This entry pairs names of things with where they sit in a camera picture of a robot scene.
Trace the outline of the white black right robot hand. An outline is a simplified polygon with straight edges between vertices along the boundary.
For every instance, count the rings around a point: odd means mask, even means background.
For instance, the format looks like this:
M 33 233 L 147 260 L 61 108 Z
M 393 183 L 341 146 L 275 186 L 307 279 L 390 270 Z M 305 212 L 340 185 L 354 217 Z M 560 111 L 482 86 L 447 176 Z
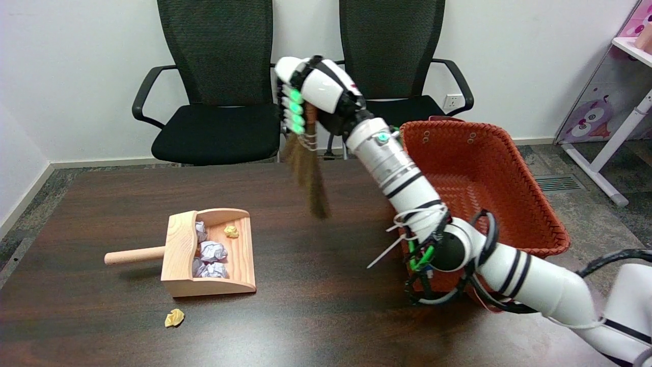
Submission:
M 319 55 L 283 57 L 274 72 L 280 88 L 280 118 L 293 133 L 308 132 L 308 103 L 317 108 L 317 121 L 335 136 L 349 135 L 357 125 L 375 118 L 349 74 L 335 61 Z

